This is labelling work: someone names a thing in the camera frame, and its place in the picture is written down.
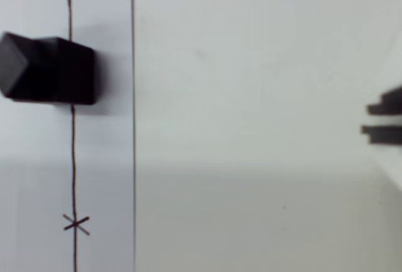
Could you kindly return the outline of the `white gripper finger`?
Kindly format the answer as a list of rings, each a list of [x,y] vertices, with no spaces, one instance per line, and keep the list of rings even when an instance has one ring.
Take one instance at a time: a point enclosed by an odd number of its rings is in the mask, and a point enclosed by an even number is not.
[[[381,94],[379,103],[367,106],[370,115],[396,116],[401,115],[401,86]]]
[[[369,136],[371,144],[402,144],[401,126],[362,126],[361,133]]]

